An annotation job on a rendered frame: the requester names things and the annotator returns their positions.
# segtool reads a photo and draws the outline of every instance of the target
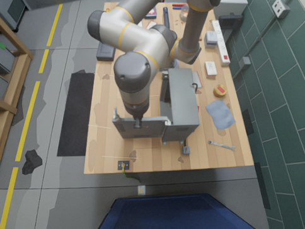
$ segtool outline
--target tape measure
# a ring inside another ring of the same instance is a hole
[[[227,93],[227,88],[224,85],[216,85],[213,89],[213,94],[215,97],[224,97]]]

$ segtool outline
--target wooden table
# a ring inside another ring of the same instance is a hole
[[[105,3],[105,8],[112,9],[118,3]],[[173,10],[169,3],[159,3],[158,17],[154,21],[163,24],[163,7],[168,7],[170,28],[179,38],[182,38],[185,22],[182,22],[180,10]],[[213,10],[209,12],[207,21],[202,31],[212,31],[210,20],[214,20]],[[150,20],[143,20],[145,28]],[[155,172],[170,170],[194,170],[203,168],[240,167],[253,165],[248,137],[241,115],[235,87],[229,67],[222,67],[217,49],[205,49],[204,42],[200,41],[202,51],[193,65],[179,62],[180,68],[191,68],[198,71],[203,88],[196,94],[197,104],[200,107],[200,125],[187,138],[190,146],[190,155],[181,155],[181,145],[178,141],[162,145],[161,138],[122,139],[121,135],[112,124],[113,110],[116,107],[121,117],[131,117],[125,108],[115,83],[114,62],[96,63],[95,82],[89,120],[88,140],[84,173],[120,173],[117,169],[118,161],[129,160],[128,172]],[[124,54],[117,50],[118,56]],[[206,78],[204,72],[205,61],[214,61],[218,75],[216,78]],[[158,73],[151,83],[150,108],[145,117],[160,116],[159,94],[161,90],[161,73]],[[212,117],[207,113],[205,106],[218,100],[213,95],[213,88],[222,84],[227,87],[227,95],[223,98],[231,109],[236,120],[230,128],[218,131]],[[213,140],[228,146],[236,146],[237,151],[209,145]]]

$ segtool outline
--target yellow floor line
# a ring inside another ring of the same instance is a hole
[[[17,173],[18,173],[18,167],[14,167],[13,171],[11,173],[11,180],[9,181],[8,193],[6,194],[6,200],[5,200],[4,209],[3,209],[3,213],[2,213],[0,229],[5,229],[6,222],[8,220],[8,212],[9,212],[9,207],[11,206],[11,198],[12,198],[13,192],[14,192]]]
[[[57,22],[58,22],[58,19],[59,19],[59,15],[60,15],[60,12],[61,12],[61,9],[62,9],[62,4],[60,4],[58,6],[58,9],[57,9],[57,12],[56,12],[56,16],[55,16],[55,19],[54,19],[54,22],[53,22],[53,25],[52,25],[52,29],[51,29],[51,32],[50,32],[50,35],[49,35],[47,46],[51,46],[51,43],[52,43],[52,40],[53,40],[53,36],[54,36],[54,32],[55,32],[55,29],[56,29],[56,26],[57,26]]]
[[[45,49],[45,53],[43,53],[42,57],[42,63],[40,64],[39,73],[43,73],[43,70],[45,69],[45,62],[47,61],[49,54],[49,49]]]
[[[36,81],[35,83],[35,87],[32,93],[32,97],[31,97],[31,101],[30,101],[30,106],[28,107],[28,113],[26,114],[26,118],[25,118],[25,125],[23,126],[23,130],[21,133],[21,137],[20,137],[20,142],[19,142],[19,146],[18,146],[18,151],[16,154],[16,162],[19,162],[22,156],[22,151],[23,151],[23,147],[25,145],[25,138],[26,138],[26,134],[28,134],[28,126],[30,124],[31,121],[31,117],[32,117],[32,113],[33,113],[33,108],[34,108],[34,104],[35,104],[35,100],[37,97],[37,92],[39,89],[39,81]]]

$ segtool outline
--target wooden rack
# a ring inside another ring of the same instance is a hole
[[[0,100],[0,161],[3,155],[9,129],[15,114],[20,92],[25,82],[28,67],[34,55],[0,18],[0,32],[18,49],[14,51],[14,64],[11,73],[2,75],[9,83],[3,99]]]

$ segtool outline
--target black device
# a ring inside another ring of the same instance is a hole
[[[243,15],[219,16],[218,20],[222,30],[237,30],[243,23]]]
[[[163,14],[164,14],[164,25],[170,28],[170,19],[168,18],[168,8],[163,8]]]
[[[98,45],[98,51],[96,52],[96,58],[98,61],[113,62],[115,55],[115,48],[101,43]]]

